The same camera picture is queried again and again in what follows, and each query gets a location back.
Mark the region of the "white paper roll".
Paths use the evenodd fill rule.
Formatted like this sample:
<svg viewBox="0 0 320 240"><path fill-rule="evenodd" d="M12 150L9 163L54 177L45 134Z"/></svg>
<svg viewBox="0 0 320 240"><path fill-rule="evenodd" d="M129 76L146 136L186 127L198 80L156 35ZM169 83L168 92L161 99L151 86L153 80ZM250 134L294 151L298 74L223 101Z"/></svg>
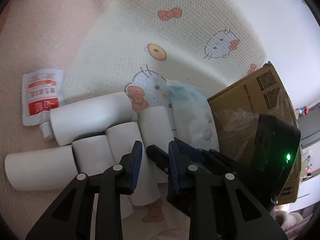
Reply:
<svg viewBox="0 0 320 240"><path fill-rule="evenodd" d="M133 115L127 94L117 92L54 108L49 112L49 121L57 144L65 146L129 122Z"/></svg>
<svg viewBox="0 0 320 240"><path fill-rule="evenodd" d="M88 176L103 173L115 164L106 135L97 135L72 142L80 173Z"/></svg>
<svg viewBox="0 0 320 240"><path fill-rule="evenodd" d="M71 145L9 154L4 168L17 191L63 189L78 175Z"/></svg>
<svg viewBox="0 0 320 240"><path fill-rule="evenodd" d="M129 168L125 168L127 177L124 186L131 193L131 204L144 206L158 200L161 194L137 123L119 124L107 129L105 133L115 163L119 164L122 157L127 155L125 159Z"/></svg>
<svg viewBox="0 0 320 240"><path fill-rule="evenodd" d="M174 136L165 107L150 107L139 112L138 126L145 148L156 145L168 154L169 142L174 140Z"/></svg>

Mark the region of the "light blue refill pouch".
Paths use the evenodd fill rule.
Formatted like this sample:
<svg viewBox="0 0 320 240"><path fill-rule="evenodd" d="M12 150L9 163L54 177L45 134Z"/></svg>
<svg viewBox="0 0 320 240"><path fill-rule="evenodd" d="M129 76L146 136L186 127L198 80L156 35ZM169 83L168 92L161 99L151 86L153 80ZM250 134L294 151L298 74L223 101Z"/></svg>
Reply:
<svg viewBox="0 0 320 240"><path fill-rule="evenodd" d="M178 139L194 148L219 152L212 110L203 89L176 80L168 80L167 88Z"/></svg>

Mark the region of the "cardboard box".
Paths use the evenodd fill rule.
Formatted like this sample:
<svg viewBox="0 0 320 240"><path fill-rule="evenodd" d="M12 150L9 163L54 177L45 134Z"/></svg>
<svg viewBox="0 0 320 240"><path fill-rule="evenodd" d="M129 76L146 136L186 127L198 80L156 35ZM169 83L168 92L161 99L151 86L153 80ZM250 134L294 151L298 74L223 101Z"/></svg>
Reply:
<svg viewBox="0 0 320 240"><path fill-rule="evenodd" d="M301 133L271 63L208 99L223 162L262 206L296 200Z"/></svg>

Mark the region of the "cream Hello Kitty pillow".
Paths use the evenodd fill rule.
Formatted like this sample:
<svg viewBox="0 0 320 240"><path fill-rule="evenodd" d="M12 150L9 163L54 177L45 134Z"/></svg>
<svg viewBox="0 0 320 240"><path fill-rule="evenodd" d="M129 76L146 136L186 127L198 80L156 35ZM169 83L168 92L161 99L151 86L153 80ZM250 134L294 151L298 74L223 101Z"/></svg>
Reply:
<svg viewBox="0 0 320 240"><path fill-rule="evenodd" d="M212 96L261 67L266 53L233 0L98 0L103 13L65 72L76 102L141 88L157 105L178 80Z"/></svg>

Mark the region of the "red white sachet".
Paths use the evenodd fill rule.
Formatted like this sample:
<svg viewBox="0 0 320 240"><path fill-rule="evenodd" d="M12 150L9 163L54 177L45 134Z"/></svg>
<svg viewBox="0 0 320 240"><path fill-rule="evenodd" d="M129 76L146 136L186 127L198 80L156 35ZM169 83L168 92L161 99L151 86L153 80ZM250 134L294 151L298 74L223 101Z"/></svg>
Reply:
<svg viewBox="0 0 320 240"><path fill-rule="evenodd" d="M49 111L64 104L63 70L46 68L23 75L22 121L36 126L49 121Z"/></svg>

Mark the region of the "pink Hello Kitty blanket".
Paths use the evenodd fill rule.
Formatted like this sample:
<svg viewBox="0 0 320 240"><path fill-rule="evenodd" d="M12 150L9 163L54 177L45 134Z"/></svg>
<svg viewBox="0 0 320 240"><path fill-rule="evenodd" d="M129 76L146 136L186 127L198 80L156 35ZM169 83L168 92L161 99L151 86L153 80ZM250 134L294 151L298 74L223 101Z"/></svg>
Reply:
<svg viewBox="0 0 320 240"><path fill-rule="evenodd" d="M111 0L10 0L1 13L1 157L32 140L22 126L21 79L67 68Z"/></svg>

